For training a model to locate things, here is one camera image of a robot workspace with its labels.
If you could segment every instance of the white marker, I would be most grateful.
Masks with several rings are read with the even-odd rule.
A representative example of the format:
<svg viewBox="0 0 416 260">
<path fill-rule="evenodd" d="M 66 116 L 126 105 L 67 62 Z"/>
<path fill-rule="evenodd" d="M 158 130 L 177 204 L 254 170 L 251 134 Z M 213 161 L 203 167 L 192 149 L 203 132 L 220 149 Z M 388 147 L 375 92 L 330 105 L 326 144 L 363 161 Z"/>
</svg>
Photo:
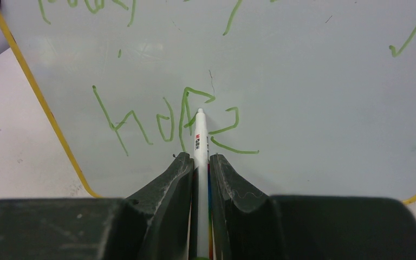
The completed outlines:
<svg viewBox="0 0 416 260">
<path fill-rule="evenodd" d="M 208 129 L 203 109 L 197 110 L 195 120 L 194 167 L 198 175 L 197 257 L 210 257 L 209 199 L 208 199 Z"/>
</svg>

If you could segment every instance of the green marker writing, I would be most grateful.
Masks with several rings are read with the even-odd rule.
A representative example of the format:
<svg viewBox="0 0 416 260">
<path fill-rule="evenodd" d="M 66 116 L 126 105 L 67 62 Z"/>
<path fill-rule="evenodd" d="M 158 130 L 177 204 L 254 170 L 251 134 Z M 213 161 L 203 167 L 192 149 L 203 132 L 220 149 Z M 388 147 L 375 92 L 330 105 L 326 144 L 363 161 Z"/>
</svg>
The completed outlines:
<svg viewBox="0 0 416 260">
<path fill-rule="evenodd" d="M 73 2 L 71 2 L 71 0 L 68 0 L 68 5 L 71 8 L 74 8 L 77 6 L 77 0 L 74 0 Z"/>
<path fill-rule="evenodd" d="M 165 142 L 171 142 L 173 141 L 173 136 L 174 136 L 174 115 L 173 115 L 173 109 L 170 106 L 170 103 L 168 103 L 168 101 L 166 100 L 166 98 L 164 98 L 166 106 L 168 107 L 168 110 L 170 111 L 170 117 L 161 115 L 161 114 L 157 114 L 157 125 L 159 126 L 159 131 L 160 131 L 160 135 L 162 136 L 163 140 Z M 166 139 L 165 138 L 165 134 L 164 131 L 162 129 L 162 125 L 160 124 L 160 119 L 164 119 L 164 120 L 171 120 L 171 130 L 170 130 L 170 138 Z"/>
<path fill-rule="evenodd" d="M 101 107 L 101 109 L 103 110 L 103 113 L 105 114 L 105 117 L 106 117 L 106 120 L 108 121 L 108 125 L 109 125 L 109 127 L 115 132 L 115 134 L 117 135 L 117 138 L 119 139 L 119 142 L 120 142 L 120 144 L 122 145 L 122 148 L 123 148 L 123 150 L 125 151 L 125 154 L 128 156 L 128 151 L 127 151 L 127 148 L 125 148 L 125 145 L 124 145 L 124 142 L 122 141 L 122 138 L 120 137 L 120 134 L 119 134 L 119 129 L 122 127 L 122 125 L 123 124 L 125 124 L 126 123 L 126 121 L 127 121 L 127 119 L 128 119 L 128 117 L 130 116 L 130 115 L 133 115 L 133 118 L 135 119 L 135 121 L 136 121 L 136 123 L 138 124 L 138 127 L 139 127 L 139 129 L 141 130 L 141 133 L 143 134 L 143 136 L 144 136 L 144 139 L 146 140 L 146 143 L 147 144 L 149 144 L 149 145 L 153 145 L 153 143 L 151 143 L 149 140 L 148 140 L 148 138 L 147 138 L 147 135 L 146 135 L 146 132 L 144 131 L 144 128 L 142 127 L 142 124 L 141 124 L 141 122 L 138 120 L 138 117 L 136 116 L 136 114 L 135 114 L 135 112 L 132 110 L 132 111 L 130 111 L 130 112 L 128 112 L 126 115 L 125 115 L 125 117 L 124 117 L 124 119 L 122 119 L 122 121 L 120 121 L 120 123 L 117 125 L 117 126 L 114 126 L 114 124 L 112 123 L 112 121 L 111 121 L 111 118 L 109 117 L 109 114 L 107 113 L 107 111 L 106 111 L 106 108 L 105 108 L 105 106 L 103 105 L 103 102 L 101 101 L 101 98 L 100 98 L 100 96 L 98 95 L 98 92 L 96 91 L 96 86 L 95 85 L 93 85 L 92 86 L 92 88 L 93 88 L 93 93 L 95 94 L 95 96 L 96 96 L 96 99 L 98 100 L 98 103 L 100 104 L 100 107 Z"/>
<path fill-rule="evenodd" d="M 128 6 L 126 6 L 124 3 L 122 3 L 122 1 L 120 1 L 120 0 L 112 0 L 112 2 L 120 5 L 122 8 L 124 8 L 125 10 L 128 11 Z"/>
<path fill-rule="evenodd" d="M 257 151 L 242 151 L 242 150 L 234 149 L 234 148 L 229 147 L 227 145 L 223 145 L 223 144 L 219 143 L 218 141 L 216 141 L 214 136 L 211 137 L 211 141 L 213 142 L 213 144 L 215 144 L 215 145 L 217 145 L 221 148 L 224 148 L 226 150 L 229 150 L 231 152 L 234 152 L 234 153 L 239 153 L 239 154 L 258 154 L 259 153 L 259 150 L 257 150 Z"/>
<path fill-rule="evenodd" d="M 38 0 L 39 1 L 39 10 L 41 11 L 41 15 L 42 15 L 42 19 L 44 19 L 44 21 L 50 25 L 51 22 L 49 20 L 47 20 L 46 18 L 46 12 L 44 11 L 44 5 L 42 4 L 42 0 Z"/>
<path fill-rule="evenodd" d="M 183 124 L 184 124 L 184 114 L 186 113 L 186 107 L 189 107 L 189 102 L 187 100 L 187 97 L 189 96 L 189 93 L 193 93 L 196 95 L 201 95 L 201 96 L 205 96 L 207 98 L 209 98 L 208 100 L 205 101 L 205 103 L 210 103 L 213 102 L 216 98 L 213 95 L 210 95 L 206 92 L 202 92 L 199 90 L 195 90 L 193 88 L 190 87 L 186 87 L 184 88 L 183 91 L 183 99 L 181 100 L 181 114 L 179 117 L 179 142 L 181 143 L 181 148 L 183 149 L 184 152 L 186 152 L 186 147 L 184 145 L 184 141 L 183 141 Z M 190 115 L 189 115 L 190 111 L 188 111 L 188 121 L 191 121 Z"/>
<path fill-rule="evenodd" d="M 414 30 L 412 30 L 411 35 L 409 35 L 409 38 L 407 38 L 406 42 L 401 46 L 401 48 L 399 49 L 398 52 L 396 52 L 396 47 L 393 45 L 390 45 L 388 48 L 392 51 L 392 56 L 393 57 L 398 57 L 401 52 L 406 49 L 406 47 L 409 45 L 409 43 L 411 42 L 411 40 L 414 38 L 416 34 L 416 26 L 414 28 Z"/>
<path fill-rule="evenodd" d="M 222 129 L 212 131 L 212 132 L 208 132 L 208 134 L 219 134 L 219 133 L 222 133 L 222 132 L 225 132 L 225 131 L 228 131 L 230 129 L 234 129 L 235 127 L 237 127 L 238 123 L 240 122 L 240 115 L 238 112 L 238 107 L 231 107 L 231 108 L 226 109 L 227 112 L 232 111 L 232 110 L 235 111 L 235 123 L 233 123 L 233 125 L 229 127 L 222 128 Z"/>
<path fill-rule="evenodd" d="M 135 19 L 135 9 L 136 9 L 136 0 L 133 0 L 133 4 L 132 4 L 132 16 L 130 18 L 130 22 L 128 23 L 127 27 L 130 27 L 130 25 L 132 25 L 133 20 Z"/>
<path fill-rule="evenodd" d="M 229 33 L 230 26 L 232 25 L 233 17 L 237 13 L 238 8 L 242 4 L 243 0 L 238 0 L 237 4 L 233 7 L 232 13 L 230 14 L 229 21 L 227 22 L 227 27 L 225 28 L 225 32 L 223 33 L 223 36 Z"/>
</svg>

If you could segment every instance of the black mark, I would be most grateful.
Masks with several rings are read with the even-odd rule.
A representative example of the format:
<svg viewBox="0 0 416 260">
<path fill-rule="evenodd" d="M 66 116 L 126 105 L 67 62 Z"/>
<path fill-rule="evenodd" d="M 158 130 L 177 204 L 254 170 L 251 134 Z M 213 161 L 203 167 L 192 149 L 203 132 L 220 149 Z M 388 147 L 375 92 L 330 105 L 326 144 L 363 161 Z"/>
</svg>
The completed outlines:
<svg viewBox="0 0 416 260">
<path fill-rule="evenodd" d="M 174 23 L 174 21 L 172 21 L 173 22 L 173 24 L 174 24 L 174 26 L 179 30 L 179 31 L 181 31 L 181 29 L 179 29 L 177 26 L 176 26 L 176 24 Z"/>
<path fill-rule="evenodd" d="M 70 188 L 72 189 L 71 189 L 71 192 L 69 193 L 69 196 L 70 197 L 76 196 L 81 191 L 82 187 L 83 187 L 82 184 L 80 185 L 71 184 Z"/>
<path fill-rule="evenodd" d="M 413 145 L 410 149 L 411 152 L 415 152 L 416 151 L 416 145 Z"/>
<path fill-rule="evenodd" d="M 215 94 L 215 87 L 213 86 L 213 76 L 211 76 L 211 70 L 208 70 L 208 72 L 210 73 L 211 87 L 213 88 L 213 96 L 216 96 L 216 94 Z"/>
</svg>

